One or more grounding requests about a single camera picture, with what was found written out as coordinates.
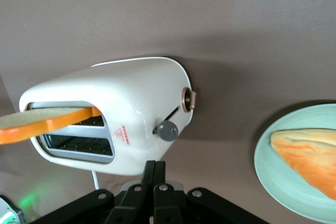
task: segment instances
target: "red triangle sticker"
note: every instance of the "red triangle sticker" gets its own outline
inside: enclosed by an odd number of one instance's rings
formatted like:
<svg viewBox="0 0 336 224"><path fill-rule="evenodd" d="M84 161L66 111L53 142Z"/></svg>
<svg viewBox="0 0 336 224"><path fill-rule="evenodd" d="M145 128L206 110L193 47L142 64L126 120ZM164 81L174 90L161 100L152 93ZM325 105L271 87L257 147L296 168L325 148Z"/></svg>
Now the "red triangle sticker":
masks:
<svg viewBox="0 0 336 224"><path fill-rule="evenodd" d="M120 140L122 140L123 142L125 142L125 139L124 139L124 134L122 133L122 130L121 128L119 128L115 133L114 135L119 138Z"/></svg>

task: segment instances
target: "gray wall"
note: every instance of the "gray wall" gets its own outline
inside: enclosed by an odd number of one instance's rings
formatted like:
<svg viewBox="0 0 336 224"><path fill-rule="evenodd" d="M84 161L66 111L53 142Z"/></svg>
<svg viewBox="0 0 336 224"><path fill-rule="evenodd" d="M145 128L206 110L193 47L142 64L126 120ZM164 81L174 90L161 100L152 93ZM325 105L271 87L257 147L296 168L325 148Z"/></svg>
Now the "gray wall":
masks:
<svg viewBox="0 0 336 224"><path fill-rule="evenodd" d="M335 0L0 0L0 115L17 111L26 89L95 63L173 56L198 100L163 158L167 179L270 223L316 223L267 194L253 153L279 115L334 99L335 12ZM118 193L134 178L99 179ZM0 192L29 220L93 189L90 172L48 163L28 141L0 146Z"/></svg>

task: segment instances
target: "white toaster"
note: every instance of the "white toaster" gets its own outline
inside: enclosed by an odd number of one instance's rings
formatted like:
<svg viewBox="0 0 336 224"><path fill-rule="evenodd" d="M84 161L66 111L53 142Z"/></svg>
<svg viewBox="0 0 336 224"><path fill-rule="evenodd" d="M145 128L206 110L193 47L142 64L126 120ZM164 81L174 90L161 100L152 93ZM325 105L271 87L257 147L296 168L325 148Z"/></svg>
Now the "white toaster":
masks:
<svg viewBox="0 0 336 224"><path fill-rule="evenodd" d="M195 92L175 60L148 57L101 63L28 89L20 111L95 106L101 116L32 137L55 164L137 175L190 123Z"/></svg>

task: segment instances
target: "toaster lever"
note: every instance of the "toaster lever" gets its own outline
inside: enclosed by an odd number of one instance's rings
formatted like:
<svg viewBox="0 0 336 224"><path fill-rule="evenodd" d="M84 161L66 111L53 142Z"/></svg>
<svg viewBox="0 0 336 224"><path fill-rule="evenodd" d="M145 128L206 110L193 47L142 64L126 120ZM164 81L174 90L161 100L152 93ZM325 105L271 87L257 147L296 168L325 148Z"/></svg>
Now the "toaster lever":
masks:
<svg viewBox="0 0 336 224"><path fill-rule="evenodd" d="M153 134L157 134L162 140L173 141L179 135L179 129L175 123L164 120L153 130Z"/></svg>

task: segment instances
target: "light green plate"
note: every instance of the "light green plate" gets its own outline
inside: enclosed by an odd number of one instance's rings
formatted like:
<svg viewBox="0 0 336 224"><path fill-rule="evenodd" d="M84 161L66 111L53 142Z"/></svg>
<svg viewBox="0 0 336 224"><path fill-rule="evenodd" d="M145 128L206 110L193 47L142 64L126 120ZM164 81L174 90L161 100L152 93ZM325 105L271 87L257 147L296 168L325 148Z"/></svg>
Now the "light green plate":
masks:
<svg viewBox="0 0 336 224"><path fill-rule="evenodd" d="M279 203L299 215L336 223L336 201L310 186L272 149L269 136L278 130L324 128L336 130L336 104L322 104L291 112L262 134L254 156L261 184Z"/></svg>

